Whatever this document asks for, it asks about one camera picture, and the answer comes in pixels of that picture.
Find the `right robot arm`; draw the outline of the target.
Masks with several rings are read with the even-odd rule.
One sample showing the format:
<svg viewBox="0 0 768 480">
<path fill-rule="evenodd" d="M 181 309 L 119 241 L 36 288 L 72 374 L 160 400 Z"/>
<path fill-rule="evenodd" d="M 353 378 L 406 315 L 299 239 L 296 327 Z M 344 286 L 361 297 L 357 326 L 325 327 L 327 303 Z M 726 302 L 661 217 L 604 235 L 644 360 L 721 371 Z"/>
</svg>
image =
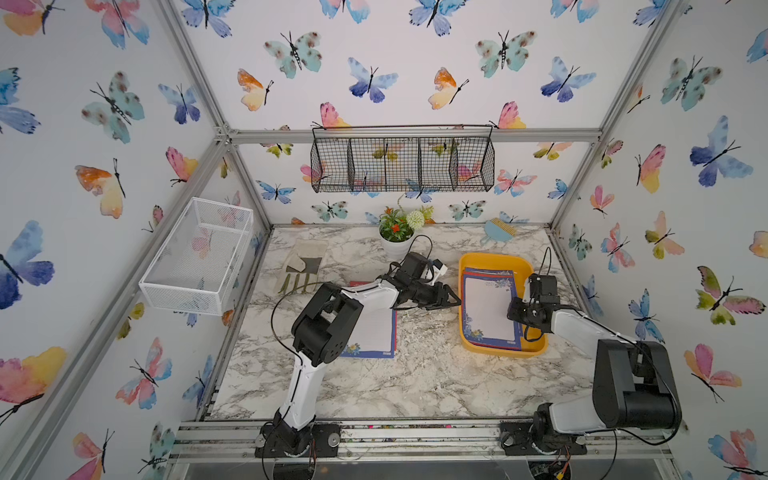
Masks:
<svg viewBox="0 0 768 480">
<path fill-rule="evenodd" d="M 575 306 L 541 299 L 513 298 L 507 317 L 564 339 L 594 361 L 589 394 L 537 408 L 528 438 L 538 450 L 571 449 L 594 433 L 621 431 L 650 446 L 677 435 L 683 412 L 664 345 L 632 341 Z"/>
</svg>

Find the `blue floral stationery paper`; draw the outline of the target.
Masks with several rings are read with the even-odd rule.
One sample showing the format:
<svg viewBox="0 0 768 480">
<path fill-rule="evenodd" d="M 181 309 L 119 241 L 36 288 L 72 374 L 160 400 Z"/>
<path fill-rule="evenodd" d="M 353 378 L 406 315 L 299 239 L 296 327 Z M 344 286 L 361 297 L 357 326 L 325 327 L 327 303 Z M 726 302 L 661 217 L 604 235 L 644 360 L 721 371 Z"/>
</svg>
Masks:
<svg viewBox="0 0 768 480">
<path fill-rule="evenodd" d="M 354 359 L 391 359 L 397 348 L 398 312 L 392 309 L 364 311 L 342 352 Z"/>
</svg>

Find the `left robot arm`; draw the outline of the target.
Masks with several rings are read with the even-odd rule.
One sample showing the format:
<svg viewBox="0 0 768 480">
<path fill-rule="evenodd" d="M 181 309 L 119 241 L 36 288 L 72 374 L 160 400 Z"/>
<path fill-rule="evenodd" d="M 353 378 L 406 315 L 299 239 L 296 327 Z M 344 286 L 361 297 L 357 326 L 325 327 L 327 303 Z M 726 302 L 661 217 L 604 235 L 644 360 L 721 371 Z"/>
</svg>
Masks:
<svg viewBox="0 0 768 480">
<path fill-rule="evenodd" d="M 356 327 L 382 319 L 392 323 L 399 311 L 443 310 L 462 304 L 440 277 L 447 267 L 439 260 L 409 252 L 368 284 L 339 286 L 321 283 L 291 327 L 294 368 L 286 399 L 260 430 L 255 448 L 259 458 L 312 457 L 319 439 L 336 426 L 315 430 L 316 403 L 328 366 L 351 345 Z"/>
</svg>

